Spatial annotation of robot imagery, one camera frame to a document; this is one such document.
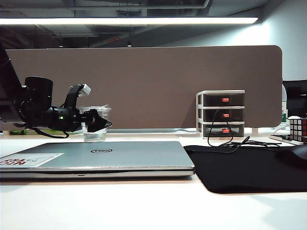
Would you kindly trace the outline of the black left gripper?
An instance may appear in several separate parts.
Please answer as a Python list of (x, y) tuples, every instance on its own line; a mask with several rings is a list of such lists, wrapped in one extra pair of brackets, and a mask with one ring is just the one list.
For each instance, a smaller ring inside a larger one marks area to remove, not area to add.
[[(84, 113), (89, 111), (90, 107), (79, 107), (73, 110), (72, 115), (72, 132), (82, 130), (82, 123), (85, 122)], [(108, 121), (104, 116), (104, 110), (90, 109), (88, 115), (88, 132), (97, 132), (112, 126), (112, 122)]]

